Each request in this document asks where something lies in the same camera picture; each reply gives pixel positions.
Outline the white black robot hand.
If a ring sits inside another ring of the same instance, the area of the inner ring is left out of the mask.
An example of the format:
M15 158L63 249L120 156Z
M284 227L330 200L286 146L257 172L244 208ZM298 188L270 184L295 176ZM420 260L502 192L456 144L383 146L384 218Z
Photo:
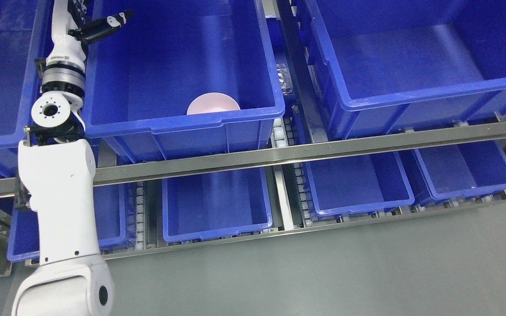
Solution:
M88 47L118 32L134 16L126 9L104 18L87 20L87 0L55 0L51 19L54 44L46 58L48 65L62 63L86 70Z

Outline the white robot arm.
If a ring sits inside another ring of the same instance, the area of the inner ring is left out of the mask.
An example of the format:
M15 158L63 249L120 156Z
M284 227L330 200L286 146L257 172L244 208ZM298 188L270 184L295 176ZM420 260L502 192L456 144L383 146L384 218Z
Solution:
M33 124L18 144L16 207L36 212L40 266L20 285L13 316L108 316L115 296L94 214L96 162L79 117L85 57L49 57Z

